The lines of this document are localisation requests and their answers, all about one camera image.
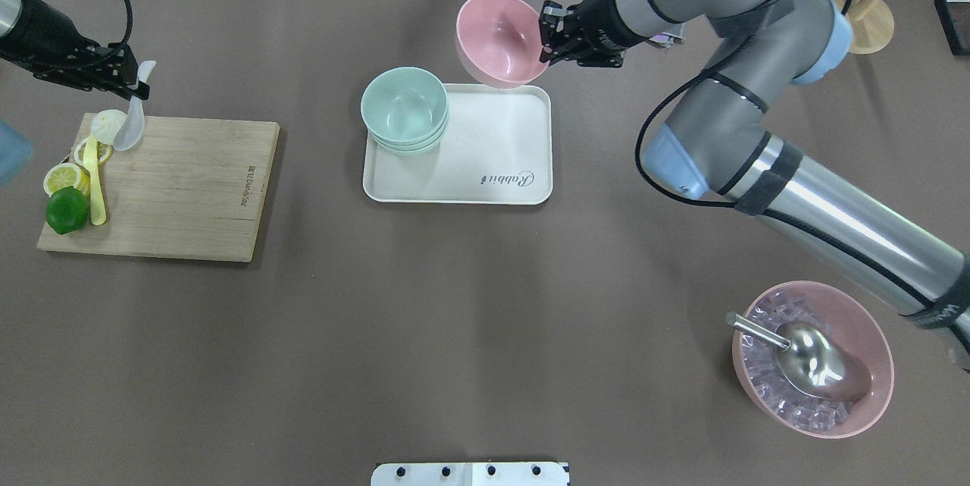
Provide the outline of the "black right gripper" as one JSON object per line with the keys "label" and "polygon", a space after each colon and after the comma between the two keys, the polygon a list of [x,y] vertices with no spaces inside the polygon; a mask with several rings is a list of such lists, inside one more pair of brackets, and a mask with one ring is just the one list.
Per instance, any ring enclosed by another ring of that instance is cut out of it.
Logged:
{"label": "black right gripper", "polygon": [[562,37],[557,49],[544,46],[540,62],[547,65],[574,61],[579,67],[620,68],[624,53],[645,42],[621,19],[616,0],[582,0],[565,9],[553,0],[544,0],[538,13],[541,33]]}

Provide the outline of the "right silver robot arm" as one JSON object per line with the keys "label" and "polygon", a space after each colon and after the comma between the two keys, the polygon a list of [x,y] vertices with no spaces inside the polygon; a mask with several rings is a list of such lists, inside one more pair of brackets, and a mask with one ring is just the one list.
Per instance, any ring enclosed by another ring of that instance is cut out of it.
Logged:
{"label": "right silver robot arm", "polygon": [[967,369],[968,256],[762,127],[788,86],[818,81],[848,52],[834,0],[547,0],[541,61],[620,67],[631,47],[696,17],[723,43],[666,99],[650,144],[635,144],[642,177],[677,202],[763,220],[941,337]]}

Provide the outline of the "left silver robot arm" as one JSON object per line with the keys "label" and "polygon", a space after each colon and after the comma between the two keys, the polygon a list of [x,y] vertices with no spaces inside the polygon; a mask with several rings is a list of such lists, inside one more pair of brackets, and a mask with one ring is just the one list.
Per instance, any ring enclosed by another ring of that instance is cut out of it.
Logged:
{"label": "left silver robot arm", "polygon": [[131,0],[125,9],[124,37],[105,46],[80,34],[75,23],[44,0],[1,0],[1,54],[38,80],[119,98],[149,98],[129,45],[134,30]]}

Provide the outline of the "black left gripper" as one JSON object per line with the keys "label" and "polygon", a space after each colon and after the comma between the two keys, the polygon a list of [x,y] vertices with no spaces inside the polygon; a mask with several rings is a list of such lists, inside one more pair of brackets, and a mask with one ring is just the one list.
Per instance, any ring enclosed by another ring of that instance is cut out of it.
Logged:
{"label": "black left gripper", "polygon": [[128,24],[120,41],[101,47],[71,25],[44,24],[30,33],[30,46],[34,48],[30,72],[52,84],[80,91],[97,89],[145,102],[150,85],[136,75],[136,58],[129,47],[132,31],[132,24]]}

